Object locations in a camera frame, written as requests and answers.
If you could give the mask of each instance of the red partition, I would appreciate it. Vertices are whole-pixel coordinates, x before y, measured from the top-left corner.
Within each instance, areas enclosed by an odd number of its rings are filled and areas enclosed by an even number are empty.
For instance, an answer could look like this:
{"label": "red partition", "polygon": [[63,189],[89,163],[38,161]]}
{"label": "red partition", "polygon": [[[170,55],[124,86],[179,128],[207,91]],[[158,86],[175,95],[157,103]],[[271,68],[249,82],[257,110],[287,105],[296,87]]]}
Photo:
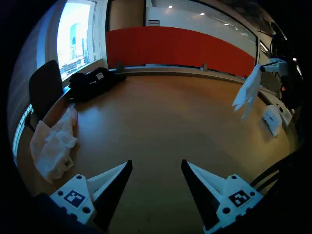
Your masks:
{"label": "red partition", "polygon": [[134,27],[107,32],[109,68],[118,61],[123,66],[176,64],[248,76],[255,59],[221,39],[192,30],[172,27]]}

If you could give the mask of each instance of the white tag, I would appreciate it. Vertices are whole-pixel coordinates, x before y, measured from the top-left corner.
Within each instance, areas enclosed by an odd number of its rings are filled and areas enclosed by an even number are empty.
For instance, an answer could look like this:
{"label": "white tag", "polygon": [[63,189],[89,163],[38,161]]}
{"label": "white tag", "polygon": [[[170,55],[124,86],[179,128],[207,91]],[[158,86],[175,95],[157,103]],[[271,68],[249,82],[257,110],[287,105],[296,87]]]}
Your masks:
{"label": "white tag", "polygon": [[102,72],[100,72],[99,74],[97,74],[96,77],[97,77],[99,80],[102,79],[102,78],[104,78]]}

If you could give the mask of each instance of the black backpack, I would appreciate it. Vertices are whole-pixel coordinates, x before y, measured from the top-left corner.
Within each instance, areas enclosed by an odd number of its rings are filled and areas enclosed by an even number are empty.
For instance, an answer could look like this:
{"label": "black backpack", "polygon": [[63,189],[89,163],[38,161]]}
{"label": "black backpack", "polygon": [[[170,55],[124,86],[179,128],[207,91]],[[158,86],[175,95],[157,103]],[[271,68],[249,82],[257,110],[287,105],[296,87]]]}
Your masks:
{"label": "black backpack", "polygon": [[69,98],[74,102],[88,101],[110,90],[126,78],[126,76],[117,75],[103,67],[98,67],[88,74],[75,73],[69,79],[71,88]]}

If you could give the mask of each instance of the wooden table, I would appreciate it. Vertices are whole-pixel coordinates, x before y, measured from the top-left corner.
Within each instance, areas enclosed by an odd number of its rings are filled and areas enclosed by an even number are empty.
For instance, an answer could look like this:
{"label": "wooden table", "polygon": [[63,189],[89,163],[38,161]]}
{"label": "wooden table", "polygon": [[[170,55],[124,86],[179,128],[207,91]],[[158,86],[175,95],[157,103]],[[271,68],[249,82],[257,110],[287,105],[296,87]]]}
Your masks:
{"label": "wooden table", "polygon": [[182,159],[224,178],[235,173],[251,182],[298,146],[291,126],[272,136],[259,98],[241,121],[244,108],[234,113],[232,107],[240,87],[204,78],[130,76],[111,91],[76,104],[75,166],[63,178],[49,184],[22,152],[19,171],[33,195],[51,194],[76,174],[89,178],[132,159],[110,233],[202,233]]}

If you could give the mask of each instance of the black chair backrest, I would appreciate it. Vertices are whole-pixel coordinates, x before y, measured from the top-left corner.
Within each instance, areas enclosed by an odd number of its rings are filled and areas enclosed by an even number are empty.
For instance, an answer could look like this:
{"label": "black chair backrest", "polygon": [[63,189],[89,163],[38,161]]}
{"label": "black chair backrest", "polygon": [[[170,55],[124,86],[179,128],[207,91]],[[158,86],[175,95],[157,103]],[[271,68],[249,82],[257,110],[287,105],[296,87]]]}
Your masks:
{"label": "black chair backrest", "polygon": [[55,60],[41,66],[29,80],[29,97],[39,120],[63,94],[60,69]]}

